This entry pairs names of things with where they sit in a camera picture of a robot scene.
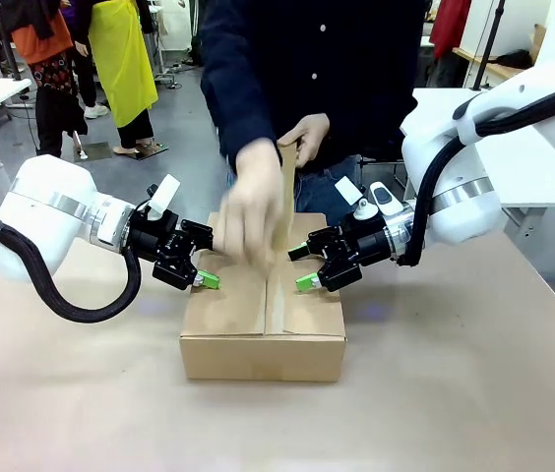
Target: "wooden tabletop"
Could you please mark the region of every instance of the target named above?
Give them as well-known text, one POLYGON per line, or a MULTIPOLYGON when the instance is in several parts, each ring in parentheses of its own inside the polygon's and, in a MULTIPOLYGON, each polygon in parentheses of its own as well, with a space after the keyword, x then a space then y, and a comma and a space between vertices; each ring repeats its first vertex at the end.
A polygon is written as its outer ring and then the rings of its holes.
MULTIPOLYGON (((336 384, 187 381, 151 268, 95 325, 0 276, 0 472, 555 471, 555 295, 504 235, 367 267, 336 384)), ((77 241, 55 280, 99 307, 124 264, 77 241)))
MULTIPOLYGON (((470 62, 474 62, 476 64, 480 64, 483 58, 483 56, 475 56, 474 54, 471 54, 470 52, 464 49, 461 49, 460 47, 455 47, 453 49, 453 52, 458 56, 462 57, 463 59, 470 62)), ((496 56, 490 56, 490 59, 496 59, 496 56)), ((518 75, 520 72, 524 70, 524 69, 516 69, 514 67, 501 66, 500 64, 487 64, 486 69, 491 73, 493 73, 494 75, 505 80, 515 77, 516 75, 518 75)))

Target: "yellow apron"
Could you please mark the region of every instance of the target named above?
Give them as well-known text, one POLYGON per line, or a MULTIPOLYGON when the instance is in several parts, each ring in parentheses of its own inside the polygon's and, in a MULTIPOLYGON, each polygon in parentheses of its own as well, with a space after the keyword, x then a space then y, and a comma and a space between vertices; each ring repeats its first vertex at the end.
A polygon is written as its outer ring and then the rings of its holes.
POLYGON ((107 0, 92 9, 90 44, 100 84, 118 128, 157 101, 157 90, 134 0, 107 0))

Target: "orange shirt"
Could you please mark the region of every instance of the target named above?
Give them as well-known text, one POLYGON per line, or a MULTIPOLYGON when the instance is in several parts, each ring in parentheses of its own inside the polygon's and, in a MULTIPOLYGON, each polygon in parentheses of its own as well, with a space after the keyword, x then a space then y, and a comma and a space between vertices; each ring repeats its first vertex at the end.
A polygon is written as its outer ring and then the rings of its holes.
POLYGON ((27 64, 45 61, 72 47, 72 38, 61 13, 57 12, 49 23, 54 35, 48 39, 39 39, 32 25, 13 31, 13 42, 27 64))

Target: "dark blue shirt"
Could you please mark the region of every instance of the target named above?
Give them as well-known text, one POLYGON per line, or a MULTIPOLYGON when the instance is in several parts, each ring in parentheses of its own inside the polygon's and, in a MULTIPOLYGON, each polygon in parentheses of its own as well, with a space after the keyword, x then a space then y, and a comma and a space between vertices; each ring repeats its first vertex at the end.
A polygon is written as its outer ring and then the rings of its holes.
POLYGON ((330 132, 304 170, 382 147, 415 107, 424 0, 212 0, 202 90, 221 152, 274 142, 306 115, 330 132))

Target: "red jacket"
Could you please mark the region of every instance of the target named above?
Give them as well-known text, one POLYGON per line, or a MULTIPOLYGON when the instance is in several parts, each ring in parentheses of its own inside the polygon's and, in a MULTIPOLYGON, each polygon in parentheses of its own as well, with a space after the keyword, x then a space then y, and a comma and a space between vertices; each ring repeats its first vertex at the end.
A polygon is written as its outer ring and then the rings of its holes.
POLYGON ((435 44, 435 59, 461 44, 470 3, 471 0, 442 0, 431 31, 431 42, 435 44))

